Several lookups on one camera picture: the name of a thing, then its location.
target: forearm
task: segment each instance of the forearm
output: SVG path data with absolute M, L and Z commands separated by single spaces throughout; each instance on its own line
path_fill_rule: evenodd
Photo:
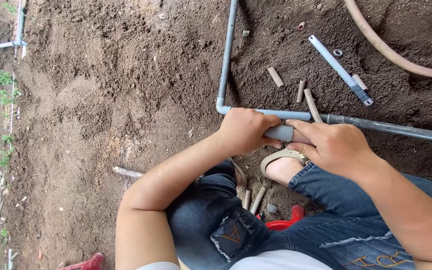
M 432 198 L 379 158 L 352 180 L 368 193 L 405 250 L 432 261 Z
M 149 170 L 124 194 L 121 205 L 165 210 L 197 177 L 228 157 L 215 133 Z

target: jeans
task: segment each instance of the jeans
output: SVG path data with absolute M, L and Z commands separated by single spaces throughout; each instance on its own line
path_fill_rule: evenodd
M 404 176 L 432 197 L 432 181 Z M 227 270 L 243 258 L 279 249 L 304 253 L 334 270 L 415 269 L 411 255 L 355 182 L 309 163 L 288 186 L 326 211 L 284 231 L 269 230 L 236 196 L 232 161 L 216 165 L 166 210 L 177 256 L 191 270 Z

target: hand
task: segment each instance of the hand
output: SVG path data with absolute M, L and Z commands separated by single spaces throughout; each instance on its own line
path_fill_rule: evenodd
M 274 114 L 266 115 L 252 108 L 234 107 L 227 112 L 214 136 L 222 142 L 229 156 L 245 154 L 263 145 L 280 149 L 282 144 L 279 140 L 263 136 L 268 128 L 280 123 L 281 119 Z
M 290 143 L 287 148 L 309 158 L 321 169 L 349 179 L 359 178 L 374 167 L 380 158 L 369 148 L 363 132 L 350 124 L 308 123 L 287 120 L 311 143 Z

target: red stool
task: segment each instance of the red stool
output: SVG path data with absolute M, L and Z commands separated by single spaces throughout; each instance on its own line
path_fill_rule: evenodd
M 101 264 L 104 261 L 104 255 L 102 253 L 94 254 L 91 259 L 83 261 L 71 266 L 66 266 L 64 268 L 59 268 L 57 270 L 71 270 L 76 268 L 81 268 L 81 270 L 101 270 Z
M 293 205 L 291 210 L 291 220 L 276 220 L 266 223 L 270 230 L 282 231 L 288 229 L 293 223 L 300 221 L 304 218 L 304 208 L 301 205 Z

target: beige sandal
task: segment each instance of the beige sandal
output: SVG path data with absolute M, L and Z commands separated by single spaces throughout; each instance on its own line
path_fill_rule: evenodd
M 234 161 L 233 161 L 233 165 L 234 165 L 234 168 L 236 169 L 237 173 L 241 176 L 241 183 L 242 183 L 242 185 L 241 185 L 241 187 L 238 187 L 236 189 L 236 192 L 240 193 L 240 192 L 246 190 L 246 187 L 248 186 L 248 178 L 243 173 L 243 170 L 236 163 L 234 163 Z
M 303 166 L 306 166 L 306 164 L 309 163 L 309 159 L 307 157 L 305 157 L 303 154 L 301 154 L 300 152 L 295 151 L 295 150 L 289 150 L 289 149 L 285 148 L 281 151 L 277 151 L 276 153 L 273 153 L 273 154 L 265 157 L 262 160 L 261 173 L 266 178 L 269 178 L 268 175 L 266 174 L 266 168 L 268 167 L 269 163 L 272 163 L 273 161 L 280 159 L 280 158 L 284 158 L 284 157 L 295 158 L 298 161 L 300 161 L 303 164 Z

